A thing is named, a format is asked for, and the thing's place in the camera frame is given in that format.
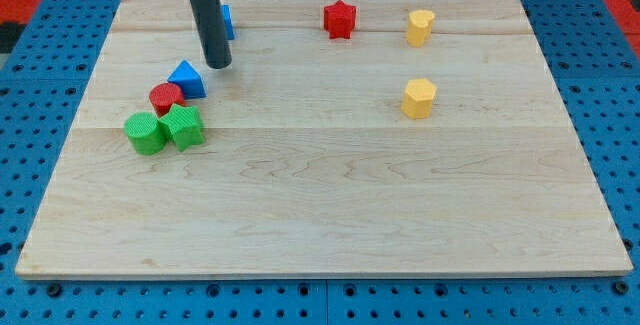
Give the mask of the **grey cylindrical robot arm rod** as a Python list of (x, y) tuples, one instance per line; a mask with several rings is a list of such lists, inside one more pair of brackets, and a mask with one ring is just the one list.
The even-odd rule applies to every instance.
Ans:
[(232, 55), (220, 0), (189, 0), (206, 64), (224, 69)]

